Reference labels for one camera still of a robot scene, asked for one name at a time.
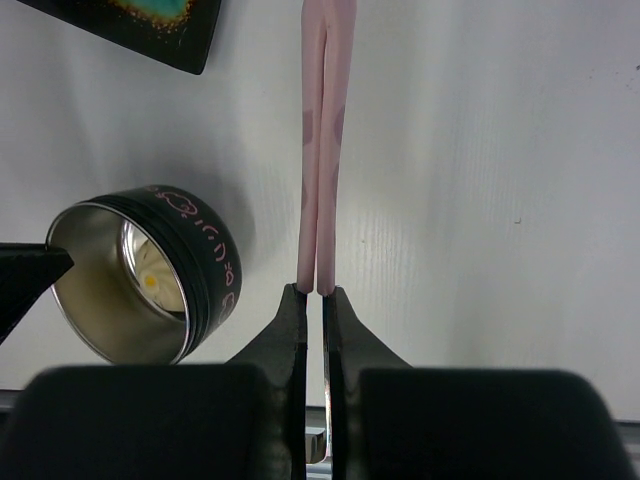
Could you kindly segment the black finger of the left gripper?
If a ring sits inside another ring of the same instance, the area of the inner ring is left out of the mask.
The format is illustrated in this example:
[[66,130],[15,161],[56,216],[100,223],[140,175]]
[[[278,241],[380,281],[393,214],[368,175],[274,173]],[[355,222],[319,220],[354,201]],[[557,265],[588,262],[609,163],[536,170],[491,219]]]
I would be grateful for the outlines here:
[[0,281],[1,342],[4,342],[38,298],[74,262],[69,253],[46,244],[2,243]]

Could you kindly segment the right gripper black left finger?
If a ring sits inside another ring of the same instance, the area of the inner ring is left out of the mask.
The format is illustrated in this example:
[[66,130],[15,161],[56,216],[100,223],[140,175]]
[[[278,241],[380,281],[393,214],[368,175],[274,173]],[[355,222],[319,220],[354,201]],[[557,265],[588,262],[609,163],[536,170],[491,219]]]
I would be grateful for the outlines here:
[[223,364],[66,367],[9,417],[13,479],[302,479],[306,298]]

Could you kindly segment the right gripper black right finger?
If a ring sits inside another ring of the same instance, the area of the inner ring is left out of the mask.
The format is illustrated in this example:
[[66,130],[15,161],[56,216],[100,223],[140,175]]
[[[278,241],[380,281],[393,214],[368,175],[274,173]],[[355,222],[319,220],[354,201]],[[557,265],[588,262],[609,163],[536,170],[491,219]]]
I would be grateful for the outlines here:
[[611,415],[561,370],[414,367],[323,300],[336,479],[627,479]]

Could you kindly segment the round steel lunch box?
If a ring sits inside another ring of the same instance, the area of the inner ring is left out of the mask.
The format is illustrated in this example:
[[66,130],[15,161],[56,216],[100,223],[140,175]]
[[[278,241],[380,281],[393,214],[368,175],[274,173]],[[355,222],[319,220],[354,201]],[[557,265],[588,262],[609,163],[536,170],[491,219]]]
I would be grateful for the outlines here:
[[46,243],[71,269],[53,295],[63,316],[113,364],[176,364],[235,309],[238,247],[222,218],[177,187],[149,185],[78,202]]

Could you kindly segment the round cream steamed bun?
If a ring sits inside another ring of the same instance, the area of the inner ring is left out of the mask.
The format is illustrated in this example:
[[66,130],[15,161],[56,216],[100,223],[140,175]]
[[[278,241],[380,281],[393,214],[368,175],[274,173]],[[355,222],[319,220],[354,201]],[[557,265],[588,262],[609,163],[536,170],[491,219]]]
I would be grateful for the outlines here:
[[150,240],[146,240],[134,255],[134,274],[143,296],[158,308],[176,314],[186,311],[171,265]]

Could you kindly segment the pink metal tongs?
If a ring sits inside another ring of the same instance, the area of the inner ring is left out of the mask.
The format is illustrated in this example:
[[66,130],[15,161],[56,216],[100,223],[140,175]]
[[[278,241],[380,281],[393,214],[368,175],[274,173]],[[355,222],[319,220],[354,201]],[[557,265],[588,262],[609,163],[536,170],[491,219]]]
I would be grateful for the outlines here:
[[296,286],[336,289],[336,210],[357,3],[306,0],[301,11],[302,194]]

